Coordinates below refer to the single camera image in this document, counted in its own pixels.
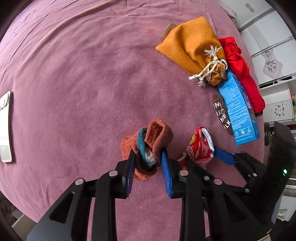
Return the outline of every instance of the white smartphone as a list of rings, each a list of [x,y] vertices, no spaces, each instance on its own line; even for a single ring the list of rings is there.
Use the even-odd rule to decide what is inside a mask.
[[[0,157],[2,162],[13,161],[10,134],[10,107],[12,93],[8,91],[0,98]]]

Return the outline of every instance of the white wall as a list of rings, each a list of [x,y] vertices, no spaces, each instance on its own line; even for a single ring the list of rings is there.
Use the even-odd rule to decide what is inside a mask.
[[[257,18],[266,11],[270,11],[272,7],[265,2],[265,0],[218,0],[230,6],[236,13],[237,17],[237,28],[239,30],[244,29],[244,27]],[[250,4],[250,6],[255,10],[251,12],[245,5]]]

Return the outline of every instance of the brown sock with white letters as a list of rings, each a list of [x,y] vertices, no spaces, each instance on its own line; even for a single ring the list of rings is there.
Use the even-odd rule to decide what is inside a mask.
[[[223,127],[227,130],[230,135],[233,135],[233,130],[231,127],[230,119],[227,113],[227,108],[224,104],[222,95],[214,95],[212,97],[212,102],[216,111],[216,114],[219,118],[219,121],[222,123]]]

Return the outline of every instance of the pink bedsheet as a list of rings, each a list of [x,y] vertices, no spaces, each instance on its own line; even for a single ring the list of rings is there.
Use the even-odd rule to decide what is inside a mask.
[[[0,163],[0,189],[38,221],[79,177],[99,178],[121,160],[121,138],[161,118],[174,132],[179,158],[199,126],[218,147],[263,160],[263,138],[235,146],[211,98],[177,64],[155,50],[169,23],[204,16],[218,38],[233,36],[257,81],[238,30],[216,0],[36,0],[0,43],[0,95],[12,91],[15,163]],[[261,136],[263,119],[257,118]],[[226,183],[243,185],[219,160],[207,167]],[[135,181],[117,201],[119,240],[177,240],[181,200],[170,200],[162,171]]]

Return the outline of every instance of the cardboard tag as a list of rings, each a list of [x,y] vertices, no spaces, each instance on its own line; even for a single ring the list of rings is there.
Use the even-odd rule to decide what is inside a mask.
[[[170,23],[161,37],[165,39],[175,27],[177,27],[176,24]]]

